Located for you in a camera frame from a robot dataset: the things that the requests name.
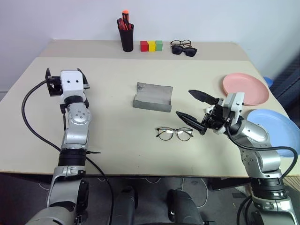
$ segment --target pink plate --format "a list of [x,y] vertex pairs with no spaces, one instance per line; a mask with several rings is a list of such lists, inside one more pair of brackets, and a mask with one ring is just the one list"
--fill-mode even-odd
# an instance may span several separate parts
[[269,98],[269,91],[261,81],[243,73],[227,75],[223,80],[223,89],[226,94],[244,92],[245,105],[260,105]]

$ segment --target black cable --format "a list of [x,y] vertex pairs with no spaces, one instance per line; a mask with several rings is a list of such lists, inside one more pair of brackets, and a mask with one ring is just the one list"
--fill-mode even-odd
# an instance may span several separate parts
[[88,157],[86,157],[86,159],[94,166],[97,168],[97,170],[102,174],[102,176],[104,177],[104,179],[106,180],[108,186],[109,186],[109,189],[111,191],[111,196],[112,196],[112,203],[111,203],[111,213],[110,213],[110,216],[109,216],[109,225],[112,225],[112,220],[113,220],[113,203],[114,203],[114,196],[113,196],[113,188],[110,184],[110,182],[108,181],[108,178],[106,177],[106,175],[104,174],[104,172],[100,169],[99,166],[97,166],[97,164],[95,164],[91,159],[89,159]]
[[52,142],[48,141],[47,139],[43,138],[41,135],[39,135],[37,132],[35,132],[34,129],[32,129],[32,127],[30,126],[30,124],[28,123],[27,119],[26,119],[26,115],[25,115],[25,104],[27,99],[29,98],[29,96],[36,90],[38,89],[40,86],[42,86],[44,83],[46,83],[46,81],[42,81],[41,83],[39,83],[37,86],[35,86],[33,89],[31,89],[27,95],[24,97],[24,100],[22,102],[22,117],[23,120],[26,124],[26,126],[28,127],[28,129],[39,139],[41,139],[43,142],[46,142],[47,144],[51,145],[52,147],[54,147],[56,150],[60,151],[60,148],[57,147],[55,144],[53,144]]
[[254,147],[248,147],[248,146],[245,146],[245,145],[242,145],[238,142],[236,142],[231,133],[230,133],[230,127],[229,126],[225,126],[226,128],[226,132],[228,134],[228,137],[230,139],[230,141],[232,141],[235,145],[237,145],[238,147],[240,148],[243,148],[243,149],[247,149],[247,150],[254,150],[254,151],[271,151],[271,150],[280,150],[280,149],[286,149],[286,150],[290,150],[293,152],[294,154],[294,158],[292,160],[292,163],[291,165],[287,168],[286,172],[284,174],[282,174],[282,178],[284,178],[293,168],[294,166],[296,165],[297,163],[297,160],[298,160],[298,154],[296,152],[295,149],[291,148],[291,147],[287,147],[287,146],[279,146],[279,147],[268,147],[268,148],[254,148]]
[[[46,142],[47,144],[51,145],[52,147],[54,147],[56,150],[58,150],[60,152],[60,148],[57,147],[55,144],[53,144],[52,142],[48,141],[47,139],[43,138],[41,135],[39,135],[29,124],[29,122],[27,121],[26,115],[25,115],[25,104],[29,98],[29,96],[36,90],[38,89],[40,86],[42,86],[44,83],[46,83],[46,81],[42,81],[41,83],[39,83],[38,85],[36,85],[34,88],[32,88],[24,97],[24,100],[22,102],[22,117],[23,120],[26,124],[26,126],[28,127],[28,129],[39,139],[41,139],[42,141]],[[86,159],[102,174],[102,176],[104,177],[105,181],[107,182],[109,189],[111,191],[112,194],[112,203],[111,203],[111,212],[110,212],[110,221],[109,221],[109,225],[112,224],[112,218],[113,218],[113,203],[114,203],[114,196],[113,196],[113,188],[107,178],[107,176],[104,174],[104,172],[100,169],[99,166],[97,166],[96,163],[94,163],[90,158],[86,157]]]
[[249,221],[249,218],[248,218],[248,211],[249,211],[249,208],[251,206],[251,203],[252,203],[252,199],[249,200],[249,202],[247,203],[246,205],[246,209],[245,209],[245,221],[246,221],[246,225],[249,225],[250,224],[250,221]]
[[65,113],[62,114],[62,119],[63,119],[63,122],[64,122],[64,130],[66,130],[67,125],[66,125],[66,114]]
[[239,209],[238,209],[238,213],[236,215],[236,225],[240,225],[240,213],[242,212],[242,209],[244,207],[244,205],[246,204],[246,202],[249,201],[249,199],[251,199],[251,195],[249,195],[247,198],[245,198],[242,203],[240,204],[239,206]]

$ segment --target blue plate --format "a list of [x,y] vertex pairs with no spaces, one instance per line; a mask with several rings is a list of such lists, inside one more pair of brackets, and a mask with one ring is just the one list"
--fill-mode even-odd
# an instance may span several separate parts
[[[289,118],[269,109],[253,110],[247,120],[262,125],[270,135],[273,147],[288,146],[300,154],[300,130]],[[293,157],[289,150],[277,150],[283,157]]]

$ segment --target glasses lens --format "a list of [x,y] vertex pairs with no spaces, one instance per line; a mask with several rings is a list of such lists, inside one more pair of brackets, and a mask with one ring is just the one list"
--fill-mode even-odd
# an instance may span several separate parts
[[173,136],[173,130],[168,127],[162,127],[158,130],[158,135],[162,140],[168,141]]
[[183,50],[183,48],[181,46],[178,46],[178,45],[172,46],[172,53],[175,55],[181,54],[182,50]]
[[191,46],[191,41],[190,40],[184,40],[182,42],[183,47],[190,47]]
[[192,132],[189,128],[180,128],[177,130],[177,135],[180,140],[187,141],[191,138]]
[[175,40],[171,42],[172,45],[180,45],[180,41],[179,40]]
[[186,48],[186,55],[193,57],[194,55],[196,55],[197,49],[195,48]]

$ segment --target metal robot arm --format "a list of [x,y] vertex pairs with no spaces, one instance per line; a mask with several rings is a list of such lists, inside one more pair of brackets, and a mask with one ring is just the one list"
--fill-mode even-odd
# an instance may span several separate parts
[[[196,99],[215,105],[205,114],[201,123],[196,118],[176,112],[189,126],[204,135],[207,128],[216,134],[227,134],[226,125],[233,139],[247,147],[272,147],[268,132],[257,124],[240,116],[244,93],[230,93],[226,100],[214,98],[204,92],[189,90]],[[298,225],[290,197],[284,188],[280,170],[280,157],[275,150],[256,151],[240,148],[241,160],[245,166],[252,188],[252,199],[256,220],[262,225]]]
[[62,113],[67,109],[69,127],[65,130],[58,166],[54,169],[47,198],[47,208],[38,212],[27,225],[80,224],[77,216],[88,204],[89,186],[83,180],[89,146],[91,113],[83,92],[89,88],[84,74],[62,71],[59,76],[46,72],[50,96],[60,95]]

